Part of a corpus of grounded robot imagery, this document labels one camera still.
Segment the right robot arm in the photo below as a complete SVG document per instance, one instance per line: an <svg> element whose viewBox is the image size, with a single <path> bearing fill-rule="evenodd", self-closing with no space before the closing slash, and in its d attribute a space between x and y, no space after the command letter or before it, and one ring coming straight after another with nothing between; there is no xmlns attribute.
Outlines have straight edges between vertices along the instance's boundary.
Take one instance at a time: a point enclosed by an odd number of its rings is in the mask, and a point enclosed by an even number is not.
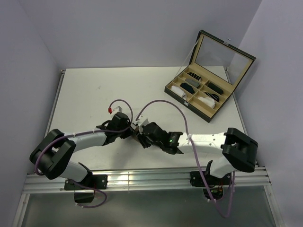
<svg viewBox="0 0 303 227"><path fill-rule="evenodd" d="M156 123L143 126L135 137L144 147L155 146L170 154L205 153L220 155L211 160L203 172L209 184L216 184L232 171L255 171L258 143L236 128L218 134L167 132Z"/></svg>

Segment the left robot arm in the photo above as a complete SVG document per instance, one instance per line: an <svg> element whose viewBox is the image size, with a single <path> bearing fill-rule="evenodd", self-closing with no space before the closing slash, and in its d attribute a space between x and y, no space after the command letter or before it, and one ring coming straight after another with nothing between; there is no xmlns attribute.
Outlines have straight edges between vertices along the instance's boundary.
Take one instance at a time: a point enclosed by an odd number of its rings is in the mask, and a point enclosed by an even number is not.
<svg viewBox="0 0 303 227"><path fill-rule="evenodd" d="M112 119L97 126L92 131L67 135L58 129L51 130L31 153L29 160L40 175L49 180L57 177L74 180L82 189L92 184L92 172L81 163L71 161L73 153L91 147L101 147L113 143L117 138L131 135L128 116L117 112Z"/></svg>

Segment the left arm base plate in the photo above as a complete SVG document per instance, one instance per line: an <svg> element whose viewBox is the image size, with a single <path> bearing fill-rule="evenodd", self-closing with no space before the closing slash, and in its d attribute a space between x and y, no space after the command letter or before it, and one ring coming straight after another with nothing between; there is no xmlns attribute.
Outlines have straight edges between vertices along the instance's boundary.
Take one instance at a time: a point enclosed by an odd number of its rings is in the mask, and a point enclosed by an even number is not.
<svg viewBox="0 0 303 227"><path fill-rule="evenodd" d="M64 190L66 191L85 190L86 188L106 189L107 175L90 175L85 177L81 182L77 182L77 184L68 179L64 184Z"/></svg>

